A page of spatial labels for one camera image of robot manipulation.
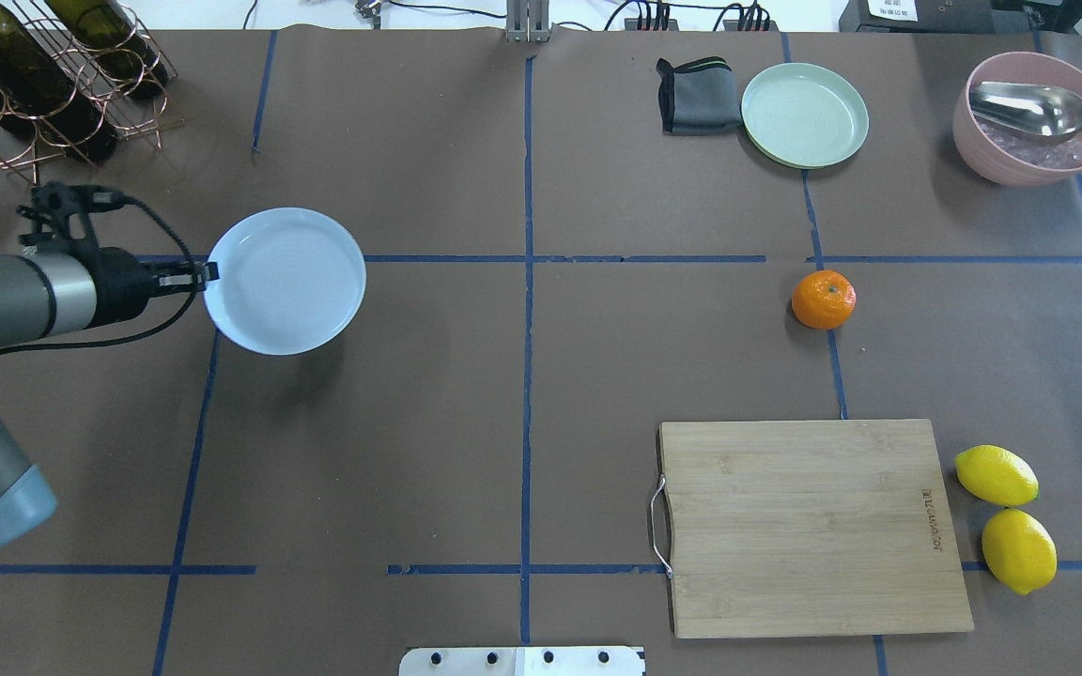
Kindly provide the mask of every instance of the cutting board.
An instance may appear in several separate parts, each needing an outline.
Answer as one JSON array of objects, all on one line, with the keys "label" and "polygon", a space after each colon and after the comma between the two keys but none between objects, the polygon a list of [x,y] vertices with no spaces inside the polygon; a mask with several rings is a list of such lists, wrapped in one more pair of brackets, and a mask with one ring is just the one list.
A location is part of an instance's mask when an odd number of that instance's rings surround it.
[{"label": "cutting board", "polygon": [[971,632],[928,420],[662,423],[679,638]]}]

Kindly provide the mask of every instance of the plate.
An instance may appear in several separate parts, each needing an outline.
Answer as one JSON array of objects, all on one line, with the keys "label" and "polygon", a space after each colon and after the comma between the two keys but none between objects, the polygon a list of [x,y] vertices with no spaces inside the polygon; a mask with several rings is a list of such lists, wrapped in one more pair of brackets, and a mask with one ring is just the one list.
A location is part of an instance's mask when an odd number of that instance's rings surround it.
[{"label": "plate", "polygon": [[742,94],[745,132],[767,157],[793,168],[827,168],[867,138],[867,104],[839,74],[813,64],[779,64]]},{"label": "plate", "polygon": [[220,278],[202,292],[233,343],[263,355],[315,349],[342,331],[366,294],[357,240],[318,211],[280,207],[234,225],[211,249]]}]

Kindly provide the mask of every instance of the yellow fruit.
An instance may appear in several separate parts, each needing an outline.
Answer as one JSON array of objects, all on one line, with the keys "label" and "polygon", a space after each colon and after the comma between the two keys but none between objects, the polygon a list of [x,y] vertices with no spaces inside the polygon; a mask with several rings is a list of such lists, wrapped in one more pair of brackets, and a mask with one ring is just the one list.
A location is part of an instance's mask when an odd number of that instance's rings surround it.
[{"label": "yellow fruit", "polygon": [[1018,508],[989,518],[980,542],[988,570],[1017,594],[1041,589],[1055,579],[1055,542],[1038,519]]},{"label": "yellow fruit", "polygon": [[1022,461],[1000,446],[975,446],[954,458],[958,482],[980,500],[1001,506],[1022,505],[1038,496],[1038,478]]}]

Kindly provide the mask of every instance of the white floor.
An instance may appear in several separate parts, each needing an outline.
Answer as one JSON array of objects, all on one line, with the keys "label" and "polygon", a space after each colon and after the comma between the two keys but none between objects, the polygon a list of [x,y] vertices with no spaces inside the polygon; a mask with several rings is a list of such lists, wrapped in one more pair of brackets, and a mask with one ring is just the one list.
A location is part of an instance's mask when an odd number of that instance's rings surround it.
[{"label": "white floor", "polygon": [[[288,25],[320,25],[344,29],[369,29],[370,24],[355,8],[355,0],[258,0],[249,27],[274,29]],[[457,8],[481,10],[494,14],[505,13],[505,0],[403,0],[405,3],[450,4]],[[150,29],[162,27],[208,27],[208,29],[236,29],[245,23],[253,0],[124,0],[131,4]],[[675,0],[675,3],[724,8],[727,0]],[[616,0],[552,0],[550,19],[580,22],[595,30],[604,29],[607,18],[617,8]],[[782,30],[835,31],[837,17],[846,0],[763,0]],[[612,23],[613,30],[623,27],[623,17],[636,16],[637,9],[628,8]],[[674,8],[671,17],[679,22],[681,30],[712,30],[721,10],[692,10]],[[481,17],[444,10],[415,10],[385,5],[382,10],[383,29],[451,29],[451,27],[503,26],[503,18]]]}]

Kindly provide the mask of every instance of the metal handle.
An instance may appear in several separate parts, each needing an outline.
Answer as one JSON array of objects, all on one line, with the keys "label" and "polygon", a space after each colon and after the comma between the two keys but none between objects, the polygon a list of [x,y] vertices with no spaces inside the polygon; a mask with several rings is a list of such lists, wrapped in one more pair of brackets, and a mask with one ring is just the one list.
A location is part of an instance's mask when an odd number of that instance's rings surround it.
[{"label": "metal handle", "polygon": [[654,495],[649,498],[649,545],[654,547],[654,556],[658,557],[658,560],[662,561],[662,568],[665,569],[665,576],[670,580],[674,579],[674,570],[671,569],[671,565],[665,562],[665,557],[662,557],[662,552],[658,552],[658,526],[656,519],[654,519],[654,503],[657,503],[658,495],[661,495],[662,489],[665,488],[665,475],[661,474],[658,476],[658,488],[654,488]]}]

